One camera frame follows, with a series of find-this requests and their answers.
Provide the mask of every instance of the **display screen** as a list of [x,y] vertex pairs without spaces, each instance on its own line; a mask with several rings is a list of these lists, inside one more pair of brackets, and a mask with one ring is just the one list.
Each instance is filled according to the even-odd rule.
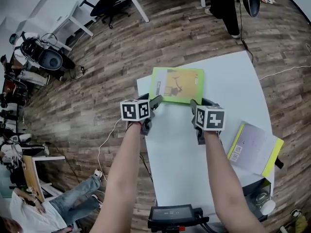
[[153,220],[170,220],[192,218],[192,213],[189,207],[178,207],[169,209],[154,209]]

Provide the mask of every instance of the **jeans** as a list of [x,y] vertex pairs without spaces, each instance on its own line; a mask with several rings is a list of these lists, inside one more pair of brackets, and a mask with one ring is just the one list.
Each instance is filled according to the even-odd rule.
[[218,19],[223,19],[230,35],[239,35],[239,25],[234,0],[210,0],[210,12]]
[[51,205],[60,214],[67,225],[71,225],[76,220],[88,216],[91,212],[99,207],[97,199],[89,197],[82,203],[74,206],[78,198],[93,193],[101,185],[100,178],[92,175],[86,181],[82,181],[74,189],[63,193],[62,195],[51,200]]

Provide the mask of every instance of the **office chair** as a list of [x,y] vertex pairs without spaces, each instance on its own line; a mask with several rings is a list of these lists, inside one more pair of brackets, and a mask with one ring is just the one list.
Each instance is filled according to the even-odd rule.
[[109,17],[109,27],[112,29],[113,27],[111,22],[116,14],[124,14],[128,17],[130,16],[128,13],[121,11],[120,7],[117,6],[119,3],[121,3],[120,0],[99,0],[99,2],[94,6],[87,0],[83,0],[79,6],[81,7],[83,4],[87,4],[88,6],[92,7],[93,10],[90,14],[91,17],[102,16],[105,14],[102,22],[105,23],[105,19]]

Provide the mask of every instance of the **hand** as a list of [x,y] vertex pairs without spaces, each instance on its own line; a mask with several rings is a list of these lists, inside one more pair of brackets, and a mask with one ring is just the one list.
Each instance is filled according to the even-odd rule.
[[40,214],[46,213],[44,207],[38,200],[35,202],[35,207],[37,208],[37,211],[39,211]]

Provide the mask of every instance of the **qr code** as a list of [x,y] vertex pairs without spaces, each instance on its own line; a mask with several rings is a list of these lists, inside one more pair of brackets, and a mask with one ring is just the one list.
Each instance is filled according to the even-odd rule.
[[236,145],[236,146],[234,147],[234,150],[233,150],[233,151],[236,152],[236,153],[241,153],[242,147],[239,146],[239,145]]
[[239,154],[238,153],[232,153],[232,155],[230,156],[230,161],[234,161],[236,162],[239,158]]

